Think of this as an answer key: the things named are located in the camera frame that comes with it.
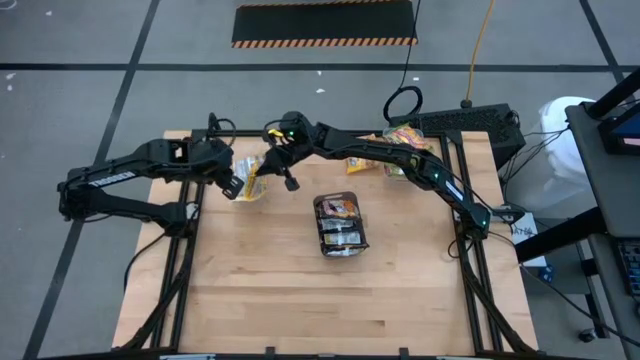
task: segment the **wooden tabletop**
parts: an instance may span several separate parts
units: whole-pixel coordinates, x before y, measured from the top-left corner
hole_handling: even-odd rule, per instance
[[[487,134],[463,133],[463,139],[472,187],[489,204],[502,204]],[[440,156],[438,140],[430,141]],[[266,149],[259,138],[233,145],[236,159]],[[434,192],[388,179],[382,169],[345,170],[344,161],[312,156],[292,168],[298,191],[269,177],[267,193],[253,203],[231,202],[216,186],[206,189],[180,351],[264,353],[275,346],[281,354],[395,355],[408,347],[412,355],[473,354],[460,266],[447,256],[454,239],[450,208]],[[156,180],[149,201],[177,201],[179,188]],[[371,247],[327,259],[312,200],[340,191],[358,196]],[[506,225],[491,230],[511,236]],[[160,233],[157,225],[143,224],[138,249]],[[133,266],[114,346],[135,333],[158,301],[168,245],[158,244]],[[513,247],[491,235],[484,247],[496,305],[537,347]],[[477,304],[484,347],[491,349],[486,314]]]

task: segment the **black mat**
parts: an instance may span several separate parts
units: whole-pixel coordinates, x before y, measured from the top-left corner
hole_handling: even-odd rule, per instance
[[[408,0],[243,5],[234,48],[389,46],[418,42]]]

